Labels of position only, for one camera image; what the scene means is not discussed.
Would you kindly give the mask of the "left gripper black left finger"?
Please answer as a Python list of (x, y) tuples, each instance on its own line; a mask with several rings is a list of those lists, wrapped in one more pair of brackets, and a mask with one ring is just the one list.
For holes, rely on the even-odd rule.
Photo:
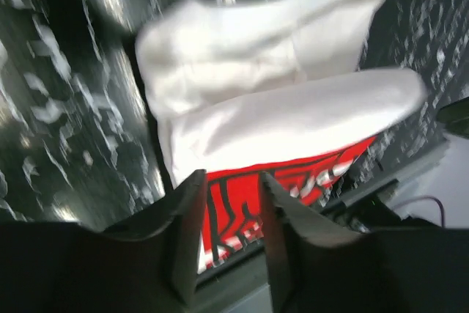
[(207, 179), (194, 171), (146, 209), (94, 232), (70, 222), (1, 225), (3, 312), (187, 312)]

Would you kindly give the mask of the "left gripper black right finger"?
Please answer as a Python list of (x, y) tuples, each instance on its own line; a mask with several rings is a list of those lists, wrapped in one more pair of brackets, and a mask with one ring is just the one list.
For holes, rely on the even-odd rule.
[(468, 231), (354, 232), (259, 178), (275, 312), (466, 312)]

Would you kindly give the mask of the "white t shirt red print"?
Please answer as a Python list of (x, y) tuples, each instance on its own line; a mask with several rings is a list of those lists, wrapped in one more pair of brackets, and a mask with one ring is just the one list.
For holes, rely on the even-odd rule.
[(179, 0), (136, 40), (173, 186), (207, 172), (199, 272), (260, 236), (258, 179), (305, 205), (423, 103), (417, 73), (358, 70), (385, 0)]

